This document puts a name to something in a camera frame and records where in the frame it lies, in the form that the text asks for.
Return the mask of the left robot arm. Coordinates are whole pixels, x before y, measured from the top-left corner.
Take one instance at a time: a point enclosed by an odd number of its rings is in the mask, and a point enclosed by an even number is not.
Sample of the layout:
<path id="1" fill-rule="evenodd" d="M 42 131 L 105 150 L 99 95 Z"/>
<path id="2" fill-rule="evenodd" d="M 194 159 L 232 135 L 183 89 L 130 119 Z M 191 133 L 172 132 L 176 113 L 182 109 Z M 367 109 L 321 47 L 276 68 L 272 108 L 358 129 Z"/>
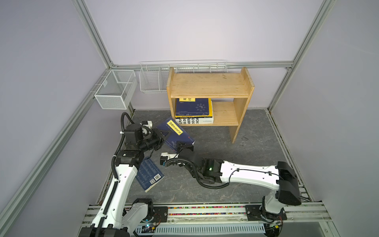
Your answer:
<path id="1" fill-rule="evenodd" d="M 100 210 L 89 227 L 81 228 L 80 237 L 137 236 L 140 222 L 154 217 L 150 198 L 136 199 L 129 211 L 124 207 L 145 153 L 159 150 L 164 136 L 150 121 L 135 123 L 127 112 L 121 114 L 120 125 L 121 139 L 111 159 L 112 181 Z"/>

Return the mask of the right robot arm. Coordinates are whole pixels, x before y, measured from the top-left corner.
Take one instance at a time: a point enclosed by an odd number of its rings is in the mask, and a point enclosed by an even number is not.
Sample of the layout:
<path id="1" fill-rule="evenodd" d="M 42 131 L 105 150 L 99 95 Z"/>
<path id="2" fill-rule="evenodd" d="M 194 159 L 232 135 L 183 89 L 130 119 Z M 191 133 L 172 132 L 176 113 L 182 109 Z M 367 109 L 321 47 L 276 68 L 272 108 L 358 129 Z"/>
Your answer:
<path id="1" fill-rule="evenodd" d="M 270 190 L 262 198 L 258 215 L 274 219 L 284 207 L 302 204 L 298 176 L 286 162 L 273 166 L 240 165 L 225 160 L 206 159 L 197 155 L 193 146 L 181 146 L 178 153 L 168 155 L 165 166 L 184 167 L 198 184 L 208 189 L 222 189 L 232 183 L 264 187 Z"/>

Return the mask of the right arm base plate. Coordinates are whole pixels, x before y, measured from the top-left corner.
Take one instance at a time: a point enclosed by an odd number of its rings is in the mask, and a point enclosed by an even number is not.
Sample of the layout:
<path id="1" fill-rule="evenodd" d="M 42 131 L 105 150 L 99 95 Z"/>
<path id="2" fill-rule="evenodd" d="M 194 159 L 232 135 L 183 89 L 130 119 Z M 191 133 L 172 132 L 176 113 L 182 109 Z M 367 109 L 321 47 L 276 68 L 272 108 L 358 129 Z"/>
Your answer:
<path id="1" fill-rule="evenodd" d="M 246 205 L 245 211 L 248 221 L 263 221 L 266 223 L 272 223 L 274 221 L 287 220 L 287 215 L 284 213 L 284 209 L 278 214 L 267 212 L 262 205 L 252 204 Z"/>

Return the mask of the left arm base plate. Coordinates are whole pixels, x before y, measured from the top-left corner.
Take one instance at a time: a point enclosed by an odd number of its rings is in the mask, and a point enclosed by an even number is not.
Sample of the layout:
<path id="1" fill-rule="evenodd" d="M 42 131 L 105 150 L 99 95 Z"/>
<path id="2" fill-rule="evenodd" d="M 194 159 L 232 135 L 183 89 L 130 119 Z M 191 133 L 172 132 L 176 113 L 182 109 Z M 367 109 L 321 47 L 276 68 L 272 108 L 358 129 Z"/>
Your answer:
<path id="1" fill-rule="evenodd" d="M 154 206 L 152 214 L 144 218 L 140 223 L 166 223 L 168 219 L 167 206 Z"/>

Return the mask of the white book black lettering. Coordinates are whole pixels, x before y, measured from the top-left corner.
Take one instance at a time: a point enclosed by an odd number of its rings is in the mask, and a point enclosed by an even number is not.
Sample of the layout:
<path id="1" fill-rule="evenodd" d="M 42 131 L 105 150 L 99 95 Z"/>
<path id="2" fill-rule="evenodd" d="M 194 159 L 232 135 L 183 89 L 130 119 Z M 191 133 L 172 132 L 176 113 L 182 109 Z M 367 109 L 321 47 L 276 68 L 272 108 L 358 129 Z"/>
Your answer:
<path id="1" fill-rule="evenodd" d="M 213 117 L 182 117 L 176 118 L 178 124 L 213 124 Z"/>

